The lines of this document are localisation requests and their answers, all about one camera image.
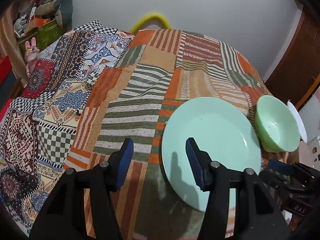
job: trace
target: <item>white plate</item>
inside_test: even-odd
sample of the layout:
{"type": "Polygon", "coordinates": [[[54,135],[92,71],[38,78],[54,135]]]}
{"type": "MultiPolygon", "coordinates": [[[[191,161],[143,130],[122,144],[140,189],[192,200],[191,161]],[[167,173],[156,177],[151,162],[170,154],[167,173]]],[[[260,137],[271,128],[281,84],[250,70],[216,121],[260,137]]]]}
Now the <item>white plate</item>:
{"type": "MultiPolygon", "coordinates": [[[[253,168],[258,174],[261,151],[249,120],[233,105],[218,98],[194,98],[171,115],[162,139],[162,160],[166,176],[184,202],[205,211],[209,192],[196,185],[187,158],[186,140],[193,137],[200,150],[228,169],[253,168]]],[[[229,206],[234,207],[235,190],[229,206]]]]}
{"type": "Polygon", "coordinates": [[[304,124],[303,124],[303,121],[299,115],[299,112],[297,111],[295,106],[290,101],[288,101],[287,106],[297,122],[301,139],[305,143],[307,143],[308,142],[307,131],[306,131],[306,128],[304,127],[304,124]]]}

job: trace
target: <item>bunny ear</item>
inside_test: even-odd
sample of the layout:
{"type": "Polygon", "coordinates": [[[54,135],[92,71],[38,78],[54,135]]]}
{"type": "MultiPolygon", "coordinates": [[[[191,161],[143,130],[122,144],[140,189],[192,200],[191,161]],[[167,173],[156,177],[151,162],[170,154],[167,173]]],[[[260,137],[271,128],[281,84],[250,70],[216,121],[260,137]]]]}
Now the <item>bunny ear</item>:
{"type": "Polygon", "coordinates": [[[36,38],[35,37],[33,37],[32,39],[31,39],[31,46],[32,47],[35,47],[37,44],[36,44],[36,38]]]}
{"type": "Polygon", "coordinates": [[[26,43],[24,44],[24,47],[27,49],[28,47],[30,47],[30,42],[26,41],[26,43]]]}

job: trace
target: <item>yellow arch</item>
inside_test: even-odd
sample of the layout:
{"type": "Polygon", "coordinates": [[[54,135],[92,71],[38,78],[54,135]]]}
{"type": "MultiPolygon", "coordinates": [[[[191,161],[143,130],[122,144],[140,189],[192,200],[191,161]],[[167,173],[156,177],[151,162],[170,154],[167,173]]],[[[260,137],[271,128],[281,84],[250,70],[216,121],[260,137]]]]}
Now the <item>yellow arch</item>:
{"type": "Polygon", "coordinates": [[[140,20],[138,20],[132,26],[132,28],[129,30],[129,32],[136,34],[140,30],[141,26],[150,20],[158,20],[162,24],[164,29],[172,29],[172,27],[166,17],[164,17],[160,13],[153,12],[153,13],[148,13],[147,15],[142,17],[140,20]]]}

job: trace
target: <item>green storage bin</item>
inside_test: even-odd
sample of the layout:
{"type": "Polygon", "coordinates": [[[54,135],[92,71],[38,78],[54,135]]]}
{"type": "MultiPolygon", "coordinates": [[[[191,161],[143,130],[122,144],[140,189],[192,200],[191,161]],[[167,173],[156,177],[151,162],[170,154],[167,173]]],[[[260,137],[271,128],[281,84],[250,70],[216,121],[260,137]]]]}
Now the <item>green storage bin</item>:
{"type": "Polygon", "coordinates": [[[37,47],[40,51],[47,48],[50,44],[54,43],[58,38],[60,38],[67,31],[65,28],[60,28],[57,24],[56,19],[42,25],[39,28],[34,28],[27,35],[18,39],[18,44],[24,55],[26,49],[24,44],[26,41],[31,41],[31,38],[35,37],[37,41],[37,47]]]}

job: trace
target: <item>brown wooden door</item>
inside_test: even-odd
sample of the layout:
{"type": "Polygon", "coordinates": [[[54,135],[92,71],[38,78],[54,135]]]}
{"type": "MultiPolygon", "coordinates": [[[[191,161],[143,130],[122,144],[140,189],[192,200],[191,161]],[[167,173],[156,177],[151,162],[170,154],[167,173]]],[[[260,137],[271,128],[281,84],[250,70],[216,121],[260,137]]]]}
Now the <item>brown wooden door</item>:
{"type": "Polygon", "coordinates": [[[297,31],[274,72],[266,81],[270,92],[300,108],[320,82],[320,25],[302,13],[297,31]]]}

